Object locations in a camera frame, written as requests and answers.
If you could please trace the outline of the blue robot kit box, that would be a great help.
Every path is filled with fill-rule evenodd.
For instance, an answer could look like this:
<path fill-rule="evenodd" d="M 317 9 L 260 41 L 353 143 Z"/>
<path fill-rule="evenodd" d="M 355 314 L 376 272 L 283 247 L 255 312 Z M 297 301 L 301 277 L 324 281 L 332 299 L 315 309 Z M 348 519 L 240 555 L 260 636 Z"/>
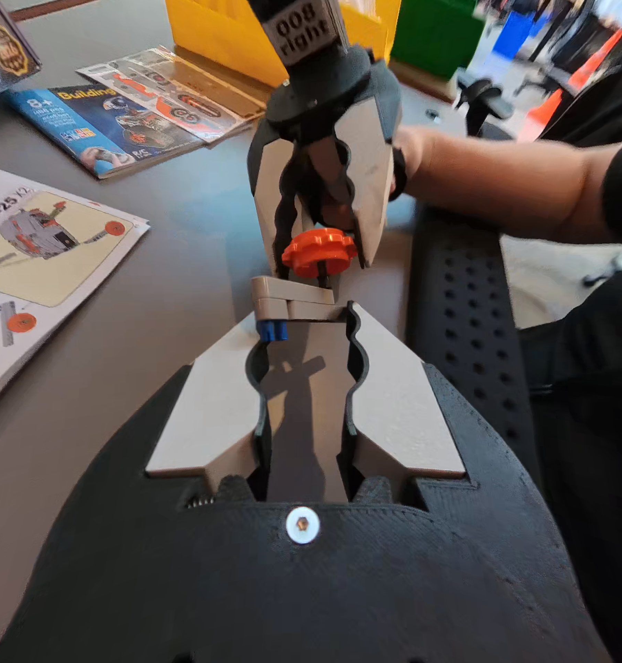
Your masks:
<path fill-rule="evenodd" d="M 0 94 L 41 70 L 41 60 L 0 5 Z"/>

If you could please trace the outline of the yellow plastic bin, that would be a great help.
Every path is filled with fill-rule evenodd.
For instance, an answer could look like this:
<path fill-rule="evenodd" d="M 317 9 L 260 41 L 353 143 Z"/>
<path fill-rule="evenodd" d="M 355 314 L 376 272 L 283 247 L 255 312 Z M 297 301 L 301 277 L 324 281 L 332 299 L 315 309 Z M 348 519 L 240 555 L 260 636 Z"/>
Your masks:
<path fill-rule="evenodd" d="M 166 1 L 174 43 L 232 71 L 277 87 L 288 75 L 247 1 Z M 389 62 L 401 1 L 372 1 L 364 14 L 341 1 L 349 43 Z"/>

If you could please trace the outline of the orange gear wheel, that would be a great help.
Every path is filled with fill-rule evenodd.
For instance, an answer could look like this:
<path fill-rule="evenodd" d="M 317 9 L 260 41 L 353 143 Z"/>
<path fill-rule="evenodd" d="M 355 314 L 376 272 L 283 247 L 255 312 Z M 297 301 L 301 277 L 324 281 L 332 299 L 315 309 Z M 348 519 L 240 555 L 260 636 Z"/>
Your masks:
<path fill-rule="evenodd" d="M 324 263 L 328 276 L 350 267 L 358 256 L 351 236 L 340 229 L 317 228 L 300 233 L 282 253 L 282 263 L 301 278 L 319 278 L 318 266 Z"/>

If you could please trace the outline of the person's right hand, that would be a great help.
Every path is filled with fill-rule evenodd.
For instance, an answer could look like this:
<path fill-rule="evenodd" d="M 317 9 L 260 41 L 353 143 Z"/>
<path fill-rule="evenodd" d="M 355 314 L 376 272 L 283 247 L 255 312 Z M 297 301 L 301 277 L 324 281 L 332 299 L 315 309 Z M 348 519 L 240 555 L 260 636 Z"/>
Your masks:
<path fill-rule="evenodd" d="M 389 201 L 407 194 L 432 203 L 431 161 L 439 134 L 420 125 L 402 125 L 392 142 L 392 182 Z"/>

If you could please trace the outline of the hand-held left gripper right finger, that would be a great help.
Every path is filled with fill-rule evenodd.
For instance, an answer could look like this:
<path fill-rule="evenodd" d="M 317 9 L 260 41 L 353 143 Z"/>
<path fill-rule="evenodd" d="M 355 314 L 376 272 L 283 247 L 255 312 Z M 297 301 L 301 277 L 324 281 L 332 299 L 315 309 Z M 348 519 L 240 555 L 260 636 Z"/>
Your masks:
<path fill-rule="evenodd" d="M 347 368 L 340 474 L 353 501 L 384 477 L 398 499 L 415 479 L 467 477 L 426 364 L 356 302 L 346 306 Z"/>

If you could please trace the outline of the orange traffic cone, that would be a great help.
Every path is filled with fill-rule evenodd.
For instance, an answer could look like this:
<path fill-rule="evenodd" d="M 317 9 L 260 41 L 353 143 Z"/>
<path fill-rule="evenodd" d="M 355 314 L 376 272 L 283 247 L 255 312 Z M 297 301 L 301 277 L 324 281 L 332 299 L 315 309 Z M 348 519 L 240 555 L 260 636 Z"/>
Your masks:
<path fill-rule="evenodd" d="M 562 107 L 563 103 L 570 103 L 587 86 L 587 83 L 601 67 L 606 57 L 622 38 L 622 28 L 602 45 L 595 54 L 580 66 L 576 72 L 567 73 L 558 68 L 552 68 L 547 72 L 547 78 L 557 84 L 558 88 L 539 106 L 531 109 L 526 115 L 522 129 L 518 133 L 518 143 L 530 143 L 543 133 L 551 123 L 554 115 Z"/>

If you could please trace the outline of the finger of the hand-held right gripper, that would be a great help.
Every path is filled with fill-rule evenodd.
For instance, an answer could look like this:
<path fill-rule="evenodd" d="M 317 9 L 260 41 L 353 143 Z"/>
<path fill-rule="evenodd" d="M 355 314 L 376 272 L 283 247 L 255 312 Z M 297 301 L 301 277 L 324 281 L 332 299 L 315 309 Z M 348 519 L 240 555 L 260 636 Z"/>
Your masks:
<path fill-rule="evenodd" d="M 253 193 L 265 252 L 276 277 L 289 276 L 281 259 L 276 258 L 276 219 L 280 219 L 280 236 L 284 238 L 280 245 L 283 250 L 290 245 L 293 238 L 314 228 L 312 218 L 299 195 L 282 192 L 284 168 L 289 165 L 293 154 L 294 144 L 289 141 L 273 141 L 265 145 Z"/>
<path fill-rule="evenodd" d="M 352 221 L 346 211 L 333 211 L 332 221 L 352 231 L 361 247 L 363 268 L 372 266 L 385 227 L 393 177 L 392 145 L 385 139 L 374 97 L 352 105 L 334 125 L 333 138 L 347 154 L 345 186 L 351 184 Z"/>

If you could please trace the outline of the white orange sticker sheet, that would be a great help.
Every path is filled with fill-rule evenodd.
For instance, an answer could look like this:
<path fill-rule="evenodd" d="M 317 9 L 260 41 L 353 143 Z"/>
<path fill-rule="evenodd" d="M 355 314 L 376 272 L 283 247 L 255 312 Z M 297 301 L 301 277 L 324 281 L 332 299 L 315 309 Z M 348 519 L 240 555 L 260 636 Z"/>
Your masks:
<path fill-rule="evenodd" d="M 158 46 L 80 68 L 76 72 L 99 84 L 105 84 L 127 99 L 154 111 L 206 145 L 239 133 L 252 122 L 262 118 L 265 110 L 260 117 L 241 119 L 216 102 L 176 82 L 173 78 L 173 54 L 175 53 L 165 47 Z M 236 82 L 216 71 L 202 69 L 231 83 L 266 106 L 264 101 L 239 87 Z"/>

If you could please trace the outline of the blue plastic bin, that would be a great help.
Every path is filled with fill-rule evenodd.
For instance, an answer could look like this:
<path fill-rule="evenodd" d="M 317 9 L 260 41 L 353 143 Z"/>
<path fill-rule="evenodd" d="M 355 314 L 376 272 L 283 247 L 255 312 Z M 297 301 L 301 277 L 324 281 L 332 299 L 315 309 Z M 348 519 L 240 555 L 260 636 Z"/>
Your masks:
<path fill-rule="evenodd" d="M 531 33 L 534 16 L 534 11 L 510 12 L 491 52 L 504 60 L 513 60 Z"/>

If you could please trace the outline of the black office chair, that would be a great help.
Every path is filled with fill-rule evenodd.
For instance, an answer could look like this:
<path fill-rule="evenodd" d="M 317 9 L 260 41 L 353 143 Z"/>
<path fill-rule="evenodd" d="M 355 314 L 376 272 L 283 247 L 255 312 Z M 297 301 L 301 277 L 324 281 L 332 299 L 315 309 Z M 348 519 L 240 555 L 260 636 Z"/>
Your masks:
<path fill-rule="evenodd" d="M 464 68 L 456 71 L 459 97 L 456 109 L 467 106 L 465 128 L 467 136 L 492 141 L 513 141 L 514 137 L 504 129 L 489 123 L 489 117 L 500 121 L 509 120 L 514 114 L 514 105 L 503 98 L 503 88 L 490 78 L 478 78 Z"/>

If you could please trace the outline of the grey beam assembly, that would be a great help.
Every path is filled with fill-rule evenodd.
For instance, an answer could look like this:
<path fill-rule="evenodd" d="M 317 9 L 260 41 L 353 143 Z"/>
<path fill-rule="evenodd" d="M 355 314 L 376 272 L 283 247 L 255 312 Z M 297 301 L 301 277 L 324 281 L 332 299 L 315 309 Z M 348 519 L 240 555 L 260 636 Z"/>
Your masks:
<path fill-rule="evenodd" d="M 277 277 L 251 279 L 255 325 L 260 341 L 288 339 L 290 321 L 335 322 L 344 319 L 346 306 L 335 301 L 330 288 Z"/>

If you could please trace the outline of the green plastic bin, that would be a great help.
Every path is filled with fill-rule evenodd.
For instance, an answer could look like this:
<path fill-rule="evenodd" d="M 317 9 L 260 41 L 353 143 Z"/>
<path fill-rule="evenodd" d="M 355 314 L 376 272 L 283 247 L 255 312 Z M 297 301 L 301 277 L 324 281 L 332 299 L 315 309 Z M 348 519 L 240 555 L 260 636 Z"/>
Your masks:
<path fill-rule="evenodd" d="M 485 28 L 476 1 L 401 1 L 390 57 L 442 80 L 472 61 Z"/>

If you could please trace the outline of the open instruction booklet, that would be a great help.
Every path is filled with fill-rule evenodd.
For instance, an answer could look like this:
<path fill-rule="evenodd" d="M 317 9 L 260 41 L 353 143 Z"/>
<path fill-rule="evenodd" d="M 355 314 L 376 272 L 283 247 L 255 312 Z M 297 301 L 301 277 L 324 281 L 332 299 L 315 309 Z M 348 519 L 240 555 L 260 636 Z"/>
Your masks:
<path fill-rule="evenodd" d="M 149 221 L 0 170 L 0 394 Z"/>

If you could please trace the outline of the blue instruction booklet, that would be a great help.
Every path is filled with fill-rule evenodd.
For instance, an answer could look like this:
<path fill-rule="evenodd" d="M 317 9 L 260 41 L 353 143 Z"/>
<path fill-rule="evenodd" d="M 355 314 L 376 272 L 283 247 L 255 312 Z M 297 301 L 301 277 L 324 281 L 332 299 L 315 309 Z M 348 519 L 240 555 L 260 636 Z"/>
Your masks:
<path fill-rule="evenodd" d="M 100 180 L 148 168 L 205 144 L 173 121 L 100 84 L 12 91 L 7 98 Z"/>

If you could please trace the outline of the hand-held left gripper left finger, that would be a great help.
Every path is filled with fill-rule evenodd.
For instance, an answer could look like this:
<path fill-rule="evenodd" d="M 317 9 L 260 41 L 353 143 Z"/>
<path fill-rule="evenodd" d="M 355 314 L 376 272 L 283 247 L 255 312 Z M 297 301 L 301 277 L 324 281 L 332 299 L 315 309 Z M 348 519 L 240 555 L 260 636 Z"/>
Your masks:
<path fill-rule="evenodd" d="M 217 491 L 225 476 L 248 479 L 264 464 L 268 413 L 254 364 L 264 349 L 250 313 L 195 359 L 146 465 L 148 476 L 200 476 Z"/>

